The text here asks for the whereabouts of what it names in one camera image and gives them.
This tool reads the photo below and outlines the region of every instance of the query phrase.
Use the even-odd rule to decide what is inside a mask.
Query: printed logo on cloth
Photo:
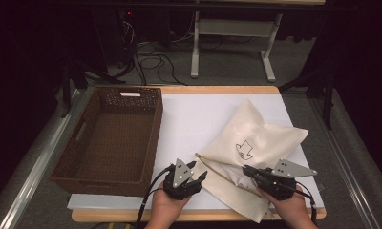
[[[236,144],[236,150],[243,160],[250,160],[253,158],[253,156],[250,154],[250,151],[253,150],[253,147],[248,144],[247,140],[245,140],[242,145]]]

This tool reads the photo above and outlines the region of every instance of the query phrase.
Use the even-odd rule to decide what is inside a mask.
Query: metal rail
[[[315,99],[309,99],[309,104],[312,107],[313,111],[317,114],[319,119],[319,123],[321,124],[328,140],[332,151],[334,152],[333,157],[337,161],[337,165],[339,166],[340,173],[342,174],[342,178],[346,183],[346,186],[351,195],[352,201],[354,202],[357,211],[364,222],[364,225],[368,229],[379,229],[380,226],[378,221],[376,220],[371,207],[368,204],[368,201],[364,195],[364,192],[360,185],[357,182],[349,164],[346,161],[346,158],[337,143],[337,139],[335,138],[333,132],[328,129],[325,122],[322,119],[322,109],[319,103]]]

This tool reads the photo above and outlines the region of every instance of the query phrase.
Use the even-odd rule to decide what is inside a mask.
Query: human hand
[[[159,189],[153,194],[152,215],[145,229],[167,229],[179,217],[182,208],[191,197],[183,200],[170,198],[161,183]]]
[[[296,186],[296,189],[302,191],[302,188],[299,185]],[[290,228],[317,228],[310,220],[305,205],[305,198],[302,195],[294,193],[292,198],[280,201],[260,188],[257,190],[264,198],[268,199],[275,206],[277,213],[286,221],[286,224],[288,224]]]

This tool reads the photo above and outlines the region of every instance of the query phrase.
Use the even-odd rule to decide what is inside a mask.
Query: forearm
[[[290,229],[318,229],[309,217],[297,218],[294,220],[286,221]]]

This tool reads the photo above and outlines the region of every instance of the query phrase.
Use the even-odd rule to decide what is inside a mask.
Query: metal stand
[[[198,78],[200,65],[199,39],[200,34],[236,35],[268,37],[268,45],[265,51],[261,51],[265,74],[269,82],[275,82],[274,71],[269,61],[269,54],[275,41],[278,28],[280,27],[282,14],[277,14],[273,22],[234,21],[234,20],[200,20],[200,13],[195,12],[194,23],[194,48],[191,60],[191,77]]]

